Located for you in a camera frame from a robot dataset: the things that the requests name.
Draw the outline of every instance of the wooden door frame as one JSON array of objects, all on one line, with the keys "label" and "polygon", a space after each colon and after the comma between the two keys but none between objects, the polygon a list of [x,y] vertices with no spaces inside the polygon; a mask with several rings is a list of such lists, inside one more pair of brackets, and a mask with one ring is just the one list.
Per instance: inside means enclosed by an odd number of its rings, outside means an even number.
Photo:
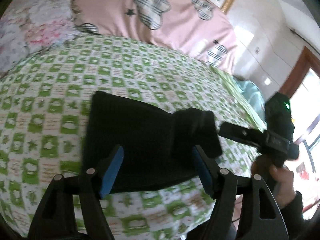
[{"label": "wooden door frame", "polygon": [[320,59],[318,59],[310,49],[304,47],[300,58],[279,92],[291,98],[301,85],[310,68],[320,78]]}]

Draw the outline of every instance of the tiled wall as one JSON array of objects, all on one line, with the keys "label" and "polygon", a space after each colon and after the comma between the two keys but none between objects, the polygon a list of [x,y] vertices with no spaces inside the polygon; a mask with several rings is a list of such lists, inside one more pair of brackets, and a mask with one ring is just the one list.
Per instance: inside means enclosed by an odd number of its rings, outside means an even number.
[{"label": "tiled wall", "polygon": [[286,26],[279,0],[235,0],[228,18],[239,43],[234,74],[253,81],[267,100],[290,74],[305,42]]}]

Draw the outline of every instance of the person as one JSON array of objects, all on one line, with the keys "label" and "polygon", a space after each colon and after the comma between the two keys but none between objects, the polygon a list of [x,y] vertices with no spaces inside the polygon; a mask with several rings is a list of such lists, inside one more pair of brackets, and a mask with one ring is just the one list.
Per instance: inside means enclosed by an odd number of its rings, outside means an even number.
[{"label": "person", "polygon": [[[253,162],[251,174],[256,174],[257,170],[257,164]],[[271,165],[269,172],[280,184],[279,190],[277,194],[274,195],[274,198],[287,227],[289,239],[295,239],[306,228],[308,222],[303,219],[302,215],[302,195],[293,188],[293,171],[290,171],[288,168],[277,168]],[[187,234],[187,240],[199,240],[206,226],[207,222],[191,230]],[[234,225],[231,224],[227,240],[234,240],[235,238],[236,229]]]}]

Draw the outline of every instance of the bed sheet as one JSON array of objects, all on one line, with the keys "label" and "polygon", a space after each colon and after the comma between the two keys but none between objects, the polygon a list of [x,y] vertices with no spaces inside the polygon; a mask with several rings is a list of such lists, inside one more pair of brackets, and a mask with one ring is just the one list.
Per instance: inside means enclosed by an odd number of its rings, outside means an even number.
[{"label": "bed sheet", "polygon": [[[25,236],[52,177],[78,174],[96,90],[168,112],[195,107],[244,127],[261,122],[230,75],[177,51],[114,36],[82,34],[33,54],[0,81],[0,212]],[[220,138],[220,166],[250,175],[249,146]],[[155,192],[108,195],[103,212],[116,239],[174,239],[208,220],[214,201],[198,177]],[[74,197],[80,231],[84,223]]]}]

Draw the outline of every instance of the pink fabric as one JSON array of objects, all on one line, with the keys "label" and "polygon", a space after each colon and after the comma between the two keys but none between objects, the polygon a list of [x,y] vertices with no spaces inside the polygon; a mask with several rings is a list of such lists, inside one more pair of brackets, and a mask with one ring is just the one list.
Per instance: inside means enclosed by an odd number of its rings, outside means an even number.
[{"label": "pink fabric", "polygon": [[161,47],[178,50],[199,60],[208,60],[207,51],[217,46],[214,41],[225,46],[219,68],[232,73],[236,37],[227,17],[216,7],[211,20],[199,18],[191,0],[167,0],[171,9],[162,13],[162,26],[150,30],[138,15],[126,15],[128,9],[138,13],[133,0],[75,0],[76,24],[90,23],[100,34],[124,36]]}]

